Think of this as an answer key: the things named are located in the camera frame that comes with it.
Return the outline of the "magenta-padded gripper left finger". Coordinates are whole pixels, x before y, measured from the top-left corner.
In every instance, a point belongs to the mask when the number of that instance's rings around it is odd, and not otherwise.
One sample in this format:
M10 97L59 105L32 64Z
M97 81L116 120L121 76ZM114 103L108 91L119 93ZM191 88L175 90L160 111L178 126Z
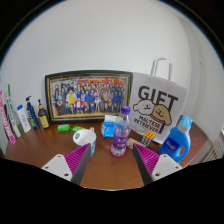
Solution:
M91 146L86 144L66 155L57 154L42 169L79 185L90 156Z

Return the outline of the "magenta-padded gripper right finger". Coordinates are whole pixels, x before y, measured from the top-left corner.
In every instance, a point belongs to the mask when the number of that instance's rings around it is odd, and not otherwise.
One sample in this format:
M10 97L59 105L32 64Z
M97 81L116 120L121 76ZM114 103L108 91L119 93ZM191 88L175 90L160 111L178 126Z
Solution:
M133 144L133 155L145 185L182 169L167 154L158 155L150 149L136 143Z

